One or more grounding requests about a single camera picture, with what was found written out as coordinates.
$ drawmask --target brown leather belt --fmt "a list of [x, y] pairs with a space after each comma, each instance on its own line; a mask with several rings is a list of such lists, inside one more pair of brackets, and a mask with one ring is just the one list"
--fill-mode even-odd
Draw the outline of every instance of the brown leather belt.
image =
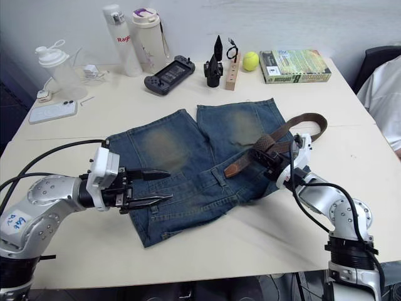
[[[304, 121], [316, 122], [320, 127], [320, 132], [316, 135], [312, 135], [312, 142], [320, 137], [321, 134], [327, 129], [327, 120], [320, 114], [317, 113], [305, 113], [296, 117], [291, 118], [285, 124], [283, 124], [279, 129], [274, 131], [272, 134], [264, 134], [259, 138], [258, 141], [253, 145], [254, 149], [262, 152], [287, 152], [289, 149], [289, 144], [291, 141], [277, 142], [279, 139], [283, 138], [290, 128], [300, 124]], [[250, 165], [252, 162], [251, 156], [246, 153], [240, 157], [237, 161], [232, 163], [224, 170], [226, 177], [232, 177], [240, 173], [245, 167]]]

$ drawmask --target shaker bottle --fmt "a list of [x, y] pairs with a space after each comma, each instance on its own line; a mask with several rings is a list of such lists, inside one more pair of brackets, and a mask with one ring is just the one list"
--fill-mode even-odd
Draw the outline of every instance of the shaker bottle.
[[150, 72], [157, 73], [167, 64], [168, 53], [159, 15], [152, 8], [140, 8], [132, 13], [132, 21], [138, 29], [138, 38], [145, 52]]
[[68, 100], [79, 100], [88, 92], [75, 73], [71, 61], [68, 59], [70, 56], [63, 50], [57, 49], [64, 44], [65, 40], [59, 40], [49, 48], [37, 47], [35, 52], [39, 55], [39, 64], [48, 71], [61, 88], [61, 96]]
[[142, 67], [133, 48], [130, 32], [124, 14], [117, 4], [103, 7], [108, 30], [113, 38], [115, 47], [124, 67], [125, 74], [129, 77], [137, 77], [142, 73]]

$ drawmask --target black chair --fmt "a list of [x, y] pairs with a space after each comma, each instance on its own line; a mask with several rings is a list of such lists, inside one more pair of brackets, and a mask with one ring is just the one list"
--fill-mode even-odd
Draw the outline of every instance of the black chair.
[[377, 67], [400, 55], [401, 46], [381, 46], [366, 50], [365, 59], [362, 63], [361, 69], [359, 70], [358, 77], [352, 86], [354, 93], [357, 94], [359, 92], [362, 85]]

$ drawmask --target bottle cap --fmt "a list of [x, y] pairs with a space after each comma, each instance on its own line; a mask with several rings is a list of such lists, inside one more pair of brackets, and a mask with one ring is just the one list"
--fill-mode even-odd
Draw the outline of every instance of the bottle cap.
[[105, 15], [108, 24], [120, 25], [125, 22], [125, 16], [121, 11], [120, 6], [117, 4], [104, 6], [103, 14]]
[[39, 64], [44, 68], [52, 68], [64, 63], [70, 56], [63, 50], [54, 49], [64, 44], [65, 40], [59, 40], [49, 48], [45, 46], [37, 47], [35, 52], [39, 55]]
[[132, 22], [139, 28], [150, 28], [159, 25], [160, 18], [153, 8], [139, 8], [132, 13]]

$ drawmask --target yellow ball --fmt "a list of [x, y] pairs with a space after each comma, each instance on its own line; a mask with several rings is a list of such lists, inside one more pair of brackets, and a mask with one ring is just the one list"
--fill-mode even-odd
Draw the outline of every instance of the yellow ball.
[[253, 71], [256, 69], [259, 63], [259, 57], [256, 52], [247, 52], [242, 60], [242, 67], [246, 71]]

